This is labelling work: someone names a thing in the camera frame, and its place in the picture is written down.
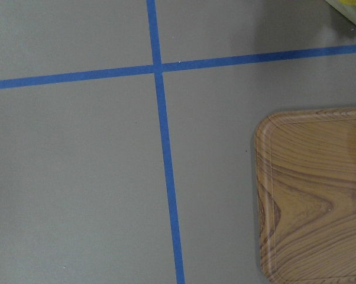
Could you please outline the yellow cup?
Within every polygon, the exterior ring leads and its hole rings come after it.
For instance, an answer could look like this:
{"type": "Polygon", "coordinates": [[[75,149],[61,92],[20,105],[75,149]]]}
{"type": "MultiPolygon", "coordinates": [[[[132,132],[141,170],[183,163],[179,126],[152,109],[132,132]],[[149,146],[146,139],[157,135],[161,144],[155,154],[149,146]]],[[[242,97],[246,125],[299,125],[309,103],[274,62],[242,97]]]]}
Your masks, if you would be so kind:
{"type": "Polygon", "coordinates": [[[326,0],[325,2],[356,25],[356,0],[326,0]]]}

